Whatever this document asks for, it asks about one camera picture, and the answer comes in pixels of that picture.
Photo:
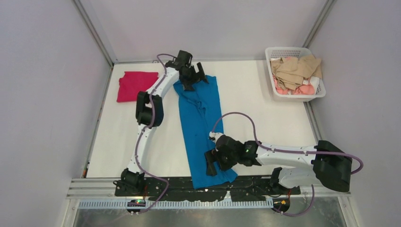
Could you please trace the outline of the blue t-shirt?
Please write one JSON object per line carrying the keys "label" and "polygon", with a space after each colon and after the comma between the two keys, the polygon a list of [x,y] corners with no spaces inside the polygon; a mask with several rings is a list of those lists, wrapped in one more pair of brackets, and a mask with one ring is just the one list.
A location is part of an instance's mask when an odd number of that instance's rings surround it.
{"label": "blue t-shirt", "polygon": [[209,139],[212,129],[223,132],[223,123],[217,79],[207,77],[208,82],[200,81],[193,84],[194,91],[185,91],[180,81],[173,87],[178,95],[178,107],[194,189],[233,182],[237,173],[228,169],[221,171],[216,167],[217,175],[207,175],[205,153],[215,147]]}

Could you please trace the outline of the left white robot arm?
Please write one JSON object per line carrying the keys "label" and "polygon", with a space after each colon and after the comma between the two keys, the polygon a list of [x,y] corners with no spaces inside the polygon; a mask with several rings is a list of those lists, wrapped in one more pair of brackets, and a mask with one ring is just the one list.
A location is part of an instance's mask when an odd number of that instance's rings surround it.
{"label": "left white robot arm", "polygon": [[143,196],[149,188],[146,176],[164,182],[166,185],[160,197],[166,193],[168,180],[147,172],[141,165],[143,155],[148,150],[153,134],[164,118],[163,99],[173,84],[180,81],[185,91],[194,91],[193,85],[200,81],[208,82],[202,64],[192,64],[193,55],[180,50],[167,63],[162,63],[164,72],[146,91],[137,95],[135,117],[138,123],[137,140],[134,152],[127,167],[122,171],[120,180],[114,181],[115,195]]}

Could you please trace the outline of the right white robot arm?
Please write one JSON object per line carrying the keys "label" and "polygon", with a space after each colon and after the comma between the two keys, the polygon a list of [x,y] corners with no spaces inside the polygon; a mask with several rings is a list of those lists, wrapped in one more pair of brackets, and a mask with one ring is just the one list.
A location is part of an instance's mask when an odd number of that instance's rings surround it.
{"label": "right white robot arm", "polygon": [[244,143],[222,133],[211,133],[215,146],[205,152],[206,173],[216,176],[241,164],[247,167],[276,165],[270,189],[282,194],[298,186],[322,185],[349,192],[353,158],[326,140],[307,147],[286,147],[249,140]]}

